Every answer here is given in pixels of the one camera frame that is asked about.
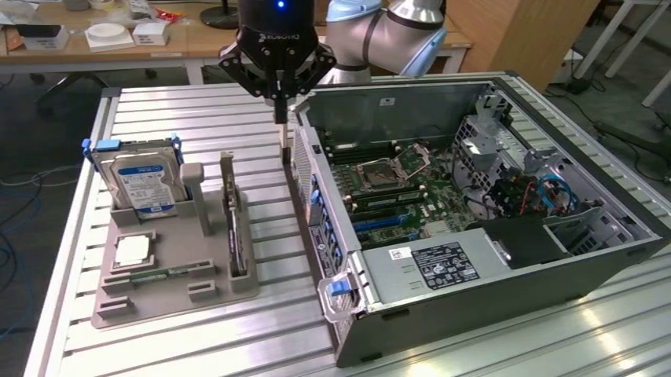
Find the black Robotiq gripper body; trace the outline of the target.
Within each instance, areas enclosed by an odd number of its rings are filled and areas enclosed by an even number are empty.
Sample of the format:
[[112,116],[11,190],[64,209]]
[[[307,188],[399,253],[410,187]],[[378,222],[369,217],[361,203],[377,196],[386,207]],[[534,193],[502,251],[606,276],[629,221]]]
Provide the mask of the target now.
[[238,46],[263,71],[298,72],[318,45],[314,1],[239,2]]

